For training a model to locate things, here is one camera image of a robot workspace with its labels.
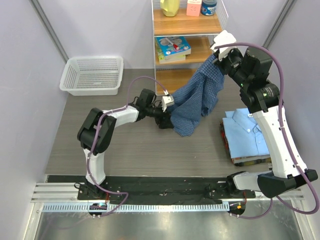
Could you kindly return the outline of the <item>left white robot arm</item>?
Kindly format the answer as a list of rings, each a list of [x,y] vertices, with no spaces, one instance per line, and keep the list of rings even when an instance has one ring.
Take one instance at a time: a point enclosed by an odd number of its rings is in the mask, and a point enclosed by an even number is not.
[[[138,122],[145,117],[153,118],[160,129],[173,128],[171,114],[167,111],[174,104],[173,96],[165,91],[159,104],[156,102],[155,93],[144,88],[139,96],[123,107],[90,110],[77,134],[86,158],[86,182],[80,188],[81,191],[86,191],[97,200],[106,195],[104,157],[115,128]]]

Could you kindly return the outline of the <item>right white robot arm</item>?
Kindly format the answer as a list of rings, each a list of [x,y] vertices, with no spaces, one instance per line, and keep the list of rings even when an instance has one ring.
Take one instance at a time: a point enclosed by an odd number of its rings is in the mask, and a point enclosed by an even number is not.
[[[237,172],[227,177],[226,193],[233,198],[244,190],[262,192],[273,198],[318,179],[309,169],[295,147],[290,131],[286,131],[292,151],[288,151],[282,129],[287,126],[285,110],[279,109],[280,90],[268,80],[272,58],[265,48],[248,47],[244,54],[236,47],[222,55],[213,51],[215,64],[223,75],[228,75],[240,88],[240,97],[257,122],[265,139],[272,163],[267,172]]]

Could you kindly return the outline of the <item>dark blue checkered shirt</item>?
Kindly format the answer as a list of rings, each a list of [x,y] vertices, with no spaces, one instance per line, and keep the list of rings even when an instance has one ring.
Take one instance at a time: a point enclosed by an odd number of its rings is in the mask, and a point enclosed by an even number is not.
[[[173,130],[182,137],[191,136],[218,102],[218,93],[224,88],[225,77],[214,64],[216,57],[210,55],[195,71],[186,85],[172,96],[174,105],[168,108]]]

